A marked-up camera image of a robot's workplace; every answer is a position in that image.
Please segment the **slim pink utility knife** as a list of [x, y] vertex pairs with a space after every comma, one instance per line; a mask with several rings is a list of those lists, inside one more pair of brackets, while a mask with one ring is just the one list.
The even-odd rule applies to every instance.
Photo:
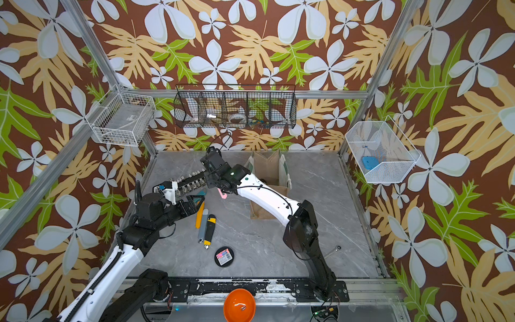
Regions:
[[226, 199], [227, 198], [227, 195], [221, 189], [218, 189], [218, 192], [219, 192], [219, 194], [220, 194], [222, 199]]

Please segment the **orange utility knife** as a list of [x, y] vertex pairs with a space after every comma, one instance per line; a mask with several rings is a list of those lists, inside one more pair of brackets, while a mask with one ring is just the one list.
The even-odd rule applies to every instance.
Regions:
[[201, 223], [202, 223], [204, 209], [205, 209], [205, 202], [202, 201], [200, 203], [200, 207], [199, 207], [197, 215], [196, 215], [195, 227], [197, 229], [201, 228]]

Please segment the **green christmas burlap pouch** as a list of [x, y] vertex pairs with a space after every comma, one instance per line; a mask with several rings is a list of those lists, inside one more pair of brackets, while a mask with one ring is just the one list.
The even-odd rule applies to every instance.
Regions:
[[252, 152], [245, 167], [251, 170], [261, 182], [285, 197], [292, 189], [286, 157], [280, 151], [275, 151], [269, 156]]

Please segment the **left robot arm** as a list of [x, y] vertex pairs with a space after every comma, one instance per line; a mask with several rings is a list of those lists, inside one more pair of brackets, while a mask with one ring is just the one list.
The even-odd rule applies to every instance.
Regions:
[[117, 233], [109, 259], [57, 321], [127, 321], [144, 303], [165, 299], [168, 275], [155, 269], [144, 272], [120, 298], [114, 295], [159, 240], [161, 230], [199, 213], [204, 200], [202, 195], [193, 195], [172, 203], [161, 193], [136, 197], [134, 220]]

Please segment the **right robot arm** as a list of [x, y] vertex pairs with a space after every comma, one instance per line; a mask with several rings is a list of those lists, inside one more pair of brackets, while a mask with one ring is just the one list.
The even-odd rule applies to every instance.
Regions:
[[319, 245], [318, 221], [312, 203], [290, 199], [277, 192], [241, 164], [230, 166], [221, 150], [209, 147], [201, 158], [209, 188], [246, 198], [272, 214], [284, 227], [283, 242], [308, 269], [312, 291], [320, 301], [335, 294], [337, 278]]

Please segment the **round black tin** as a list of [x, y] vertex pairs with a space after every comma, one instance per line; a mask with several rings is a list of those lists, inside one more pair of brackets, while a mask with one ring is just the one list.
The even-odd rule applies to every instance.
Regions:
[[234, 261], [234, 251], [230, 247], [224, 246], [215, 252], [214, 260], [217, 266], [221, 268], [228, 267]]

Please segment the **orange bowl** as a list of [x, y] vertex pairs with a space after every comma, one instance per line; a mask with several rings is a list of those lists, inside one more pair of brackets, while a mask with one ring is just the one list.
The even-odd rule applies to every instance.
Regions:
[[226, 297], [223, 314], [228, 322], [251, 322], [256, 314], [256, 300], [248, 290], [236, 289]]

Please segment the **small metal wrench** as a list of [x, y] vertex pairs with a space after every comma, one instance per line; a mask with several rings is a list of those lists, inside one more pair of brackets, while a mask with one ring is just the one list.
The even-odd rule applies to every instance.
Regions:
[[336, 245], [336, 246], [335, 246], [335, 248], [334, 248], [334, 249], [332, 249], [330, 252], [327, 252], [327, 253], [323, 256], [323, 258], [324, 258], [324, 259], [328, 259], [330, 256], [332, 256], [332, 255], [334, 255], [334, 254], [338, 253], [338, 252], [339, 252], [339, 251], [341, 251], [341, 250], [342, 250], [342, 247], [341, 247], [340, 245]]

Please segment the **blue object in basket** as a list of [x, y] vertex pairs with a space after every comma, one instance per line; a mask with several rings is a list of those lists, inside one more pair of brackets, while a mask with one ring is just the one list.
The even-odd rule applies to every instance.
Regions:
[[362, 164], [365, 170], [370, 171], [375, 169], [380, 164], [380, 161], [374, 156], [363, 156]]

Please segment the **socket set on black rail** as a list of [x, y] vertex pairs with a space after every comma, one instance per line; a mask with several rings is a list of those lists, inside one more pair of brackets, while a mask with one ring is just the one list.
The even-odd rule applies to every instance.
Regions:
[[[177, 201], [180, 200], [181, 198], [187, 196], [188, 194], [190, 194], [194, 191], [197, 191], [198, 189], [201, 189], [207, 185], [204, 170], [195, 171], [195, 172], [189, 174], [188, 176], [180, 177], [177, 180], [169, 180], [169, 181], [176, 181], [178, 183], [178, 190], [176, 192]], [[156, 186], [154, 186], [152, 188], [152, 192], [159, 193], [162, 195], [162, 193], [156, 191]]]

